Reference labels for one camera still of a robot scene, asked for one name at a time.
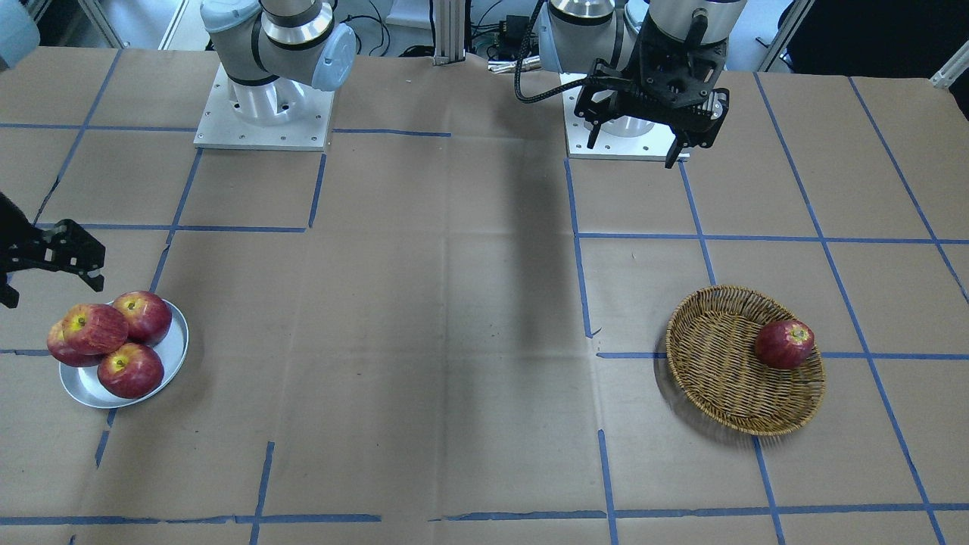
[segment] basket rim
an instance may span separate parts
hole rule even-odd
[[[679,386],[680,390],[683,391],[687,399],[689,399],[693,403],[693,405],[695,405],[703,414],[710,417],[714,421],[724,426],[727,426],[728,428],[731,428],[733,430],[737,430],[743,433],[750,433],[752,435],[768,436],[768,435],[781,435],[784,433],[790,433],[802,428],[804,425],[810,422],[818,413],[818,410],[821,409],[822,401],[824,400],[824,396],[828,390],[828,377],[827,377],[827,374],[825,373],[824,359],[821,356],[821,349],[818,348],[817,343],[815,343],[814,348],[811,351],[810,358],[811,359],[817,358],[817,361],[818,361],[818,366],[820,370],[820,381],[821,381],[819,396],[817,398],[817,401],[812,403],[808,407],[809,410],[803,417],[801,417],[797,421],[792,421],[788,423],[787,426],[777,427],[776,429],[769,430],[769,431],[745,429],[742,426],[738,425],[736,422],[731,422],[730,420],[726,420],[718,417],[711,410],[709,410],[709,408],[707,407],[707,401],[699,399],[699,397],[696,395],[695,392],[683,386],[683,377],[680,376],[680,370],[674,364],[673,355],[672,355],[675,352],[675,350],[673,349],[673,342],[672,342],[672,328],[676,323],[677,318],[682,313],[683,309],[686,308],[688,305],[692,304],[696,299],[698,299],[699,297],[709,292],[717,292],[717,291],[724,291],[724,290],[737,290],[740,292],[745,292],[753,297],[761,298],[765,302],[771,305],[775,305],[778,309],[780,309],[785,314],[790,316],[790,318],[788,319],[798,320],[798,318],[795,316],[793,312],[791,312],[787,307],[780,304],[777,300],[775,300],[771,296],[768,296],[758,290],[751,289],[746,286],[740,286],[736,284],[713,284],[694,291],[690,295],[683,298],[683,300],[679,303],[679,305],[676,306],[676,309],[673,311],[670,317],[670,320],[667,322],[666,342],[665,342],[666,351],[667,351],[667,367],[670,369],[673,375],[673,378],[676,381],[676,385]]]

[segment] red apple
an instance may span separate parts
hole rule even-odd
[[[128,292],[111,304],[128,322],[128,338],[148,345],[158,344],[169,333],[172,310],[162,298],[149,291]]]
[[[165,367],[149,346],[126,342],[111,352],[98,365],[98,381],[119,398],[134,400],[158,388]]]
[[[74,305],[63,322],[68,346],[88,356],[113,352],[128,339],[128,322],[111,305]]]
[[[64,340],[64,322],[58,320],[47,334],[47,350],[58,362],[72,368],[92,368],[101,363],[101,356],[88,356],[77,352]]]
[[[794,369],[814,349],[814,332],[798,320],[778,320],[761,328],[754,353],[768,367]]]

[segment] plate of apples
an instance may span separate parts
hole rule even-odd
[[[47,334],[61,384],[95,408],[118,408],[157,394],[188,351],[188,324],[171,302],[133,291],[107,304],[71,307]]]

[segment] metal base plate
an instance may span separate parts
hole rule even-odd
[[[208,93],[195,145],[217,149],[326,151],[333,92],[297,85],[306,93],[303,115],[279,125],[256,125],[235,112],[229,78],[220,65]]]
[[[562,74],[562,83],[579,80],[585,74]],[[569,89],[562,93],[565,105],[565,136],[569,148],[569,157],[577,159],[619,159],[633,161],[666,161],[666,154],[670,151],[674,137],[670,127],[656,123],[646,134],[639,137],[617,137],[599,131],[596,146],[589,148],[589,130],[585,128],[585,120],[576,116],[576,100],[581,91],[580,87]],[[679,154],[680,160],[690,158],[689,151]]]

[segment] woven basket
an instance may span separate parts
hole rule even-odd
[[[825,395],[815,345],[796,369],[772,369],[754,355],[761,327],[795,316],[777,301],[740,286],[694,292],[667,326],[667,358],[687,398],[707,416],[753,435],[779,435],[807,424]]]

